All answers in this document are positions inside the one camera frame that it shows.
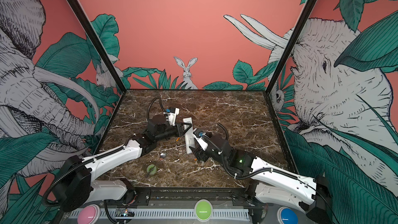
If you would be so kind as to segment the white remote control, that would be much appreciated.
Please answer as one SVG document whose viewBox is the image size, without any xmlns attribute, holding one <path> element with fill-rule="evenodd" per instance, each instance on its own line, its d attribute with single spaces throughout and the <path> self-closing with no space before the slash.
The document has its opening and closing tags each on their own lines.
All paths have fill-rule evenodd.
<svg viewBox="0 0 398 224">
<path fill-rule="evenodd" d="M 193 127 L 192 127 L 192 118 L 184 118 L 183 123 L 189 123 L 190 125 L 184 124 L 183 129 L 187 130 L 184 134 L 184 140 L 186 143 L 186 152 L 187 154 L 192 154 L 191 147 L 195 148 L 195 138 L 193 135 Z"/>
</svg>

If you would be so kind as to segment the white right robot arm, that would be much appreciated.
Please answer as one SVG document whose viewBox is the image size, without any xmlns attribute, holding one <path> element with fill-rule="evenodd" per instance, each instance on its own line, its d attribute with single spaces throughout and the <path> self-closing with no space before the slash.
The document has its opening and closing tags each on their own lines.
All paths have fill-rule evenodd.
<svg viewBox="0 0 398 224">
<path fill-rule="evenodd" d="M 297 209 L 318 224 L 333 222 L 332 197 L 325 177 L 286 171 L 248 151 L 233 148 L 227 138 L 198 128 L 189 127 L 185 138 L 194 141 L 190 149 L 199 161 L 211 158 L 236 180 L 257 180 L 255 198 L 259 202 Z"/>
</svg>

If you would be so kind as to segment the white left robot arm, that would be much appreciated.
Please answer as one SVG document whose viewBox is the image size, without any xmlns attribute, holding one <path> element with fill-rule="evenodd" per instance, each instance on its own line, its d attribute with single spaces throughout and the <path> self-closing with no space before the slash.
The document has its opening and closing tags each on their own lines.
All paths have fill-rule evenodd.
<svg viewBox="0 0 398 224">
<path fill-rule="evenodd" d="M 93 182 L 98 177 L 150 153 L 159 141 L 184 136 L 193 125 L 176 122 L 178 114 L 179 109 L 175 107 L 162 108 L 162 113 L 153 118 L 147 112 L 146 128 L 128 138 L 123 145 L 89 157 L 74 155 L 68 158 L 43 194 L 42 205 L 69 212 L 86 203 L 95 195 Z"/>
</svg>

